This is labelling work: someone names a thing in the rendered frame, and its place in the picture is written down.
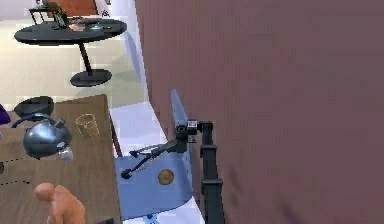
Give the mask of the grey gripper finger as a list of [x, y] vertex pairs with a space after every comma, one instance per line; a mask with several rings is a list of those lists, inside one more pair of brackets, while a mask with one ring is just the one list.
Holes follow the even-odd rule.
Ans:
[[[163, 153], [161, 153], [160, 155], [162, 155], [164, 153], [169, 153], [168, 149], [166, 151], [164, 151]], [[155, 158], [152, 158], [149, 155], [143, 155], [143, 158], [140, 162], [138, 162], [133, 168], [127, 168], [127, 169], [123, 170], [120, 173], [120, 176], [123, 179], [130, 179], [132, 176], [134, 176], [138, 172], [140, 172], [140, 171], [146, 169], [148, 166], [150, 166], [160, 155], [158, 155]]]
[[152, 158], [155, 158], [161, 153], [163, 153], [164, 151], [166, 151], [168, 148], [170, 148], [170, 145], [168, 143], [156, 144], [156, 145], [146, 146], [138, 150], [132, 150], [129, 152], [129, 154], [135, 158], [137, 158], [140, 154], [149, 155]]

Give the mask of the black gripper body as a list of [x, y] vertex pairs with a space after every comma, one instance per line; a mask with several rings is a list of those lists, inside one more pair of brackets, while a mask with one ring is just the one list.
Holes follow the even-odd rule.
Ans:
[[185, 124], [175, 125], [175, 139], [171, 141], [169, 152], [184, 153], [187, 151], [187, 127]]

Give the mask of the red yellow apple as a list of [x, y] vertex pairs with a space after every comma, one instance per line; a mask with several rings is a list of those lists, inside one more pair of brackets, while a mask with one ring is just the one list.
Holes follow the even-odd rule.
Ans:
[[170, 169], [163, 169], [158, 174], [158, 182], [161, 185], [169, 185], [174, 181], [174, 173]]

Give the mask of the blue chair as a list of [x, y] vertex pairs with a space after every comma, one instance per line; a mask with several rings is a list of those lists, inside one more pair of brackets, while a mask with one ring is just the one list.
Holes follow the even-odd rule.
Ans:
[[[142, 160], [142, 155], [133, 158], [130, 151], [165, 144], [167, 139], [148, 102], [114, 108], [111, 116], [123, 153], [115, 158], [123, 224], [158, 224], [158, 214], [174, 210], [193, 198], [191, 146], [188, 145], [188, 153], [181, 161], [172, 161], [163, 154], [144, 171], [123, 180], [120, 172]], [[174, 173], [174, 181], [169, 185], [158, 182], [163, 169]]]

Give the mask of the clear drinking glass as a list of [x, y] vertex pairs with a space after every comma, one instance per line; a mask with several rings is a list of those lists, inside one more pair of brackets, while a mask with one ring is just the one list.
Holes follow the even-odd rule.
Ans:
[[83, 114], [75, 120], [79, 132], [85, 138], [94, 138], [99, 135], [99, 129], [93, 114]]

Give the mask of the brown wooden table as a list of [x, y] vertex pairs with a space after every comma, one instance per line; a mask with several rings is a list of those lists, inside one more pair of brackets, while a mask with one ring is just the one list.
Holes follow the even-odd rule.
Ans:
[[26, 155], [23, 137], [33, 125], [29, 121], [0, 126], [0, 224], [46, 224], [48, 207], [34, 196], [34, 188], [45, 182], [64, 186], [82, 202], [86, 224], [110, 218], [122, 224], [107, 96], [59, 102], [52, 118], [66, 121], [72, 160]]

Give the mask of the small glass shaker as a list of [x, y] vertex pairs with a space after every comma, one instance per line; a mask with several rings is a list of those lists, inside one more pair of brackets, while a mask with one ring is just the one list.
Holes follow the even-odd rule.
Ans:
[[73, 160], [73, 152], [70, 147], [66, 147], [59, 152], [60, 158], [64, 162], [71, 162]]

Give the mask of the orange figurine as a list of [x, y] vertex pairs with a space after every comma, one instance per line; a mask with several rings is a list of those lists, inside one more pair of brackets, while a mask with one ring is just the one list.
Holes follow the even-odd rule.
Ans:
[[35, 187], [34, 196], [48, 204], [46, 224], [85, 224], [85, 207], [64, 186], [41, 183]]

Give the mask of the dark grey kettle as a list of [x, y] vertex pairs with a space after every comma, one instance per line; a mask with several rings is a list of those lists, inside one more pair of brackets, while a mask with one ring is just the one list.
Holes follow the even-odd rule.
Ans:
[[12, 128], [32, 118], [42, 118], [42, 121], [25, 130], [23, 147], [28, 156], [40, 160], [55, 154], [59, 155], [60, 151], [70, 147], [72, 134], [65, 126], [64, 119], [55, 121], [47, 114], [35, 113], [20, 118], [12, 124]]

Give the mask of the purple object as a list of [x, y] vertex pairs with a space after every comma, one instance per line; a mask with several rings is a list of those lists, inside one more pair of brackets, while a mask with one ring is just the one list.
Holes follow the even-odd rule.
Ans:
[[8, 112], [0, 104], [0, 125], [9, 124], [10, 122], [11, 122], [11, 118], [10, 118]]

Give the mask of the green bottle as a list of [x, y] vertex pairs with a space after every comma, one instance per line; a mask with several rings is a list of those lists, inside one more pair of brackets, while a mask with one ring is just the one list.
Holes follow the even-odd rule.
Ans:
[[59, 24], [60, 28], [68, 28], [69, 27], [69, 20], [68, 20], [67, 15], [65, 13], [56, 13], [55, 14], [55, 20]]

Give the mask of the brown cabinet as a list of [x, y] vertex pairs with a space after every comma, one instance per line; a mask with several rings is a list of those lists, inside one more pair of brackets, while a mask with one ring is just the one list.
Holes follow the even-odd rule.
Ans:
[[68, 16], [90, 16], [97, 14], [95, 0], [54, 0]]

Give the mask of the black side table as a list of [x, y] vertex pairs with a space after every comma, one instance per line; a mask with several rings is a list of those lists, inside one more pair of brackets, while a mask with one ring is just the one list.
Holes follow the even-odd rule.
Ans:
[[36, 7], [33, 7], [33, 8], [30, 8], [29, 9], [29, 13], [31, 15], [31, 18], [33, 20], [33, 22], [35, 23], [35, 25], [37, 25], [37, 21], [36, 21], [36, 18], [34, 16], [35, 13], [38, 13], [42, 19], [42, 21], [44, 22], [44, 17], [42, 15], [42, 13], [51, 13], [51, 14], [54, 14], [55, 12], [57, 12], [58, 10], [56, 9], [53, 9], [53, 8], [49, 8], [49, 7], [45, 7], [45, 6], [36, 6]]

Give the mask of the black round pedestal table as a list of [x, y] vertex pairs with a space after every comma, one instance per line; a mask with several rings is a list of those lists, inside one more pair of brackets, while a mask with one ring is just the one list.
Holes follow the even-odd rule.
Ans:
[[123, 34], [126, 30], [127, 24], [120, 20], [92, 18], [82, 31], [60, 29], [54, 22], [43, 22], [20, 29], [14, 34], [14, 38], [28, 45], [78, 45], [86, 70], [75, 74], [70, 83], [75, 87], [93, 87], [108, 82], [112, 73], [91, 67], [84, 44], [107, 40]]

